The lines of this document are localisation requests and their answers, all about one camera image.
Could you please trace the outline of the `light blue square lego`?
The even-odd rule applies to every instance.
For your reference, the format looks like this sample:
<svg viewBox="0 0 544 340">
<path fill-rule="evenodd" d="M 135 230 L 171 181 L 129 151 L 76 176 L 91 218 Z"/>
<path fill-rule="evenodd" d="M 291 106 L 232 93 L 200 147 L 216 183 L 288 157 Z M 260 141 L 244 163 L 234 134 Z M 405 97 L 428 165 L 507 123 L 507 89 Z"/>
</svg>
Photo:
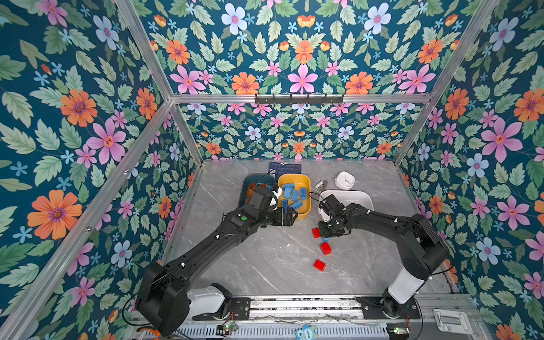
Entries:
<svg viewBox="0 0 544 340">
<path fill-rule="evenodd" d="M 291 187 L 287 187 L 283 191 L 283 198 L 285 198 L 286 200 L 290 200 L 291 196 L 292 196 L 292 193 L 293 193 L 293 189 Z"/>
</svg>

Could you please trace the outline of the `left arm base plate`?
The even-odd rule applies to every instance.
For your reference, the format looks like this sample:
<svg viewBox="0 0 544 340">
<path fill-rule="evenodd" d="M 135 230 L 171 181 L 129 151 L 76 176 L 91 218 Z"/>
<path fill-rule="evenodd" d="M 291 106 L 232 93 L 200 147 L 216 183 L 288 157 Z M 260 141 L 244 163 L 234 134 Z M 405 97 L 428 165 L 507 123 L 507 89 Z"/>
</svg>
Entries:
<svg viewBox="0 0 544 340">
<path fill-rule="evenodd" d="M 227 321 L 249 319 L 251 299 L 242 297 L 231 297 L 225 300 L 214 313 L 203 313 L 191 317 L 191 321 Z"/>
</svg>

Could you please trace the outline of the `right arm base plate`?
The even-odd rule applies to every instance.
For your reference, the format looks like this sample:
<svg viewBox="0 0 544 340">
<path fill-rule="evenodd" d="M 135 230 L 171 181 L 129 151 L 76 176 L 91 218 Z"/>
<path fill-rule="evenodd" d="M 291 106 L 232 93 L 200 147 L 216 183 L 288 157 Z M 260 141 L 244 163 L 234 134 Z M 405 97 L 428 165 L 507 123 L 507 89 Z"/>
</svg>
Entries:
<svg viewBox="0 0 544 340">
<path fill-rule="evenodd" d="M 399 304 L 392 297 L 382 296 L 360 296 L 356 298 L 356 301 L 361 304 L 361 310 L 367 320 L 420 320 L 422 318 L 422 313 L 414 297 L 405 304 Z"/>
</svg>

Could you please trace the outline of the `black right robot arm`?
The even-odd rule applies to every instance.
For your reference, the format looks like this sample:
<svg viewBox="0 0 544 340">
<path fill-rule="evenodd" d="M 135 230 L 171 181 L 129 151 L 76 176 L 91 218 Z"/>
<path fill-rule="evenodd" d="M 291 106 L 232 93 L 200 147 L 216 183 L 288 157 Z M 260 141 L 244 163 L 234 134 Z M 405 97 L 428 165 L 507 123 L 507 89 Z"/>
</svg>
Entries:
<svg viewBox="0 0 544 340">
<path fill-rule="evenodd" d="M 372 211 L 357 203 L 344 205 L 334 196 L 325 197 L 320 208 L 329 218 L 318 223 L 320 236 L 341 237 L 363 230 L 395 242 L 402 269 L 384 291 L 383 314 L 396 319 L 415 302 L 416 292 L 439 269 L 450 254 L 449 246 L 423 215 L 394 216 Z"/>
</svg>

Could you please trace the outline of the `red lego bottom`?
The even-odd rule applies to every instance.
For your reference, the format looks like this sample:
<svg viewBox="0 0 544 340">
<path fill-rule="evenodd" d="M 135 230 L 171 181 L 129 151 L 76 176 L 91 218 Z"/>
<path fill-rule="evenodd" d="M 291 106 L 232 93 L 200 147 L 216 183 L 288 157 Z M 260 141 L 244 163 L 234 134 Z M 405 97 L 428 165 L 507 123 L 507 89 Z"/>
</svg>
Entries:
<svg viewBox="0 0 544 340">
<path fill-rule="evenodd" d="M 322 262 L 319 259 L 316 259 L 313 264 L 313 267 L 320 272 L 324 272 L 324 270 L 326 269 L 326 263 Z"/>
</svg>

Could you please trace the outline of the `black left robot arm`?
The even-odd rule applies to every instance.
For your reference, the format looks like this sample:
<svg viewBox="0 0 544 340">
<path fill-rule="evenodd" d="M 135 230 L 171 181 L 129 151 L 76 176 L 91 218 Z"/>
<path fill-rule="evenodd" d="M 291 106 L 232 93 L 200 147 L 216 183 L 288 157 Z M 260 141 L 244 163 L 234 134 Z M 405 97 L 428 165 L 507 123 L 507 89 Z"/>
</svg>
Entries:
<svg viewBox="0 0 544 340">
<path fill-rule="evenodd" d="M 146 268 L 135 299 L 136 310 L 163 337 L 193 318 L 228 318 L 232 293 L 219 283 L 193 289 L 194 281 L 258 229 L 290 227 L 297 217 L 296 209 L 280 203 L 272 190 L 257 188 L 247 203 L 223 215 L 219 226 L 188 252 L 166 264 L 154 262 Z"/>
</svg>

